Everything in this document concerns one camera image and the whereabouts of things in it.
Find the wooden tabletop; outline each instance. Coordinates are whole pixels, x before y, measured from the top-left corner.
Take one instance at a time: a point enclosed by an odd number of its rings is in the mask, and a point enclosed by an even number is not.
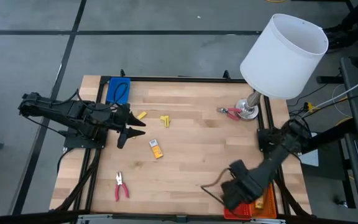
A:
[[[84,76],[80,89],[84,100],[96,99],[99,81],[100,76]],[[118,134],[109,132],[91,211],[222,215],[223,206],[203,192],[200,185],[212,183],[237,159],[242,159],[248,169],[257,167],[263,155],[258,150],[257,120],[233,121],[216,112],[216,108],[232,107],[251,93],[252,88],[243,83],[131,82],[131,110],[135,115],[147,112],[142,119],[147,126],[134,128],[146,134],[128,139],[124,148],[118,149]],[[287,104],[272,100],[271,105],[275,124],[280,127],[288,119]],[[161,115],[169,115],[169,128],[164,127]],[[161,147],[160,159],[154,158],[149,145],[152,139]],[[83,155],[84,149],[74,149],[62,159],[50,208],[59,206],[78,183]],[[119,202],[114,196],[117,171],[122,172],[130,194],[130,198],[125,198],[122,190]],[[283,163],[283,172],[290,192],[310,212],[300,163],[290,156]],[[229,179],[226,174],[222,181]],[[219,185],[209,190],[221,194]],[[85,206],[87,191],[86,186],[81,208]],[[278,211],[282,213],[280,202]]]

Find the orange container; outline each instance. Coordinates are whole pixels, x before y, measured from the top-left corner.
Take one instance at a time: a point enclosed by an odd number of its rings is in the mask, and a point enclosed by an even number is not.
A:
[[[251,203],[250,209],[252,218],[277,218],[272,183],[268,185],[268,189],[264,192],[263,202],[263,209],[255,208],[255,202]]]
[[[229,209],[225,208],[223,216],[228,220],[250,220],[252,218],[250,205],[240,203],[239,206],[233,210],[233,212],[230,212]]]

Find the white lampshade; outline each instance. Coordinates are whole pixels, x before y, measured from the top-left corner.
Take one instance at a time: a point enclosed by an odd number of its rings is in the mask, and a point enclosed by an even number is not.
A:
[[[241,74],[261,94],[298,96],[328,49],[323,30],[302,19],[275,14],[241,63]]]

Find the pliers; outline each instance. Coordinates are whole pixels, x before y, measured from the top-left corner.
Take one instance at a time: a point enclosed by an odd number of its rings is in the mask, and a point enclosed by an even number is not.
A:
[[[126,196],[127,198],[129,198],[128,188],[127,188],[127,185],[122,181],[121,172],[117,172],[116,180],[117,180],[117,185],[116,185],[116,202],[118,202],[118,200],[119,200],[119,186],[121,186],[121,185],[122,185],[122,187],[124,188],[125,196]]]
[[[217,112],[219,113],[224,113],[227,114],[227,116],[231,119],[233,119],[234,121],[238,121],[240,120],[240,118],[235,114],[235,113],[241,113],[241,109],[238,108],[217,108],[216,109]]]

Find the silver lamp base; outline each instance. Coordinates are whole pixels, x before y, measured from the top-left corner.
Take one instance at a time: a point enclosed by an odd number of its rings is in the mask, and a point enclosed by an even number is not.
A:
[[[240,118],[245,119],[245,120],[251,120],[256,118],[256,116],[258,116],[259,113],[259,108],[257,105],[253,106],[253,107],[249,107],[247,104],[247,99],[241,99],[237,102],[236,104],[236,108],[241,109],[240,113],[237,113]]]

